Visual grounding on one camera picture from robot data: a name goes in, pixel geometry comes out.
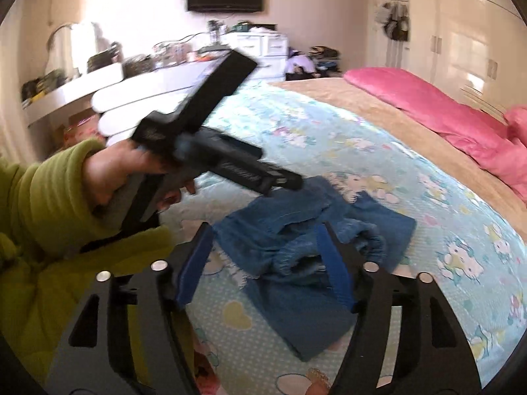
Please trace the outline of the green sleeve forearm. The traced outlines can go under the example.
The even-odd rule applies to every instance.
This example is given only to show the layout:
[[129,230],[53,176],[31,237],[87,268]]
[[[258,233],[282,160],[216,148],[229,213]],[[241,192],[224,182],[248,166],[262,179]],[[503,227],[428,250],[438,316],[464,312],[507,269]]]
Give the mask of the green sleeve forearm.
[[160,225],[82,250],[119,232],[104,208],[90,210],[82,184],[83,162],[105,148],[89,139],[29,167],[1,160],[1,333],[38,383],[97,273],[138,273],[176,244]]

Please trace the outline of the left hand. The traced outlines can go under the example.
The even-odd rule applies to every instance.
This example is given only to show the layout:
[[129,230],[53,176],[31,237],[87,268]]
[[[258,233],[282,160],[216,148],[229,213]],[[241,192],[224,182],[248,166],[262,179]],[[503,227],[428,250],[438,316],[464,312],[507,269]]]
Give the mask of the left hand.
[[134,174],[164,175],[176,173],[180,168],[159,156],[141,149],[131,140],[96,152],[85,159],[82,166],[82,184],[90,210],[108,205],[114,193],[126,185]]

